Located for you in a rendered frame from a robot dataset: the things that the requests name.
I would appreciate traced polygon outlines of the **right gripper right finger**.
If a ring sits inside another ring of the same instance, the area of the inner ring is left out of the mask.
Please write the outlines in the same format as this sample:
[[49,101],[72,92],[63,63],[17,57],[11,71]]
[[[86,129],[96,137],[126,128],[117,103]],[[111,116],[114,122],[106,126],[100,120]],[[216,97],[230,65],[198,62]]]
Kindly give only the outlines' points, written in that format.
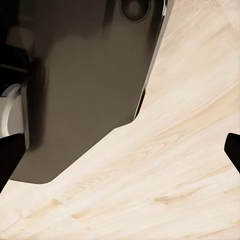
[[240,173],[240,135],[229,133],[226,137],[224,151],[230,158],[231,162]]

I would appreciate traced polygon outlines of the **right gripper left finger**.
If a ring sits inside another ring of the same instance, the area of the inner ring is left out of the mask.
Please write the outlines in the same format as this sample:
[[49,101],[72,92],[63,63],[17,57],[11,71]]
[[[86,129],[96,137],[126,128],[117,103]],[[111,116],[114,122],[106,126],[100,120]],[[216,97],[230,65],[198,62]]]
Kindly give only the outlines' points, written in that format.
[[22,133],[0,138],[0,193],[26,153]]

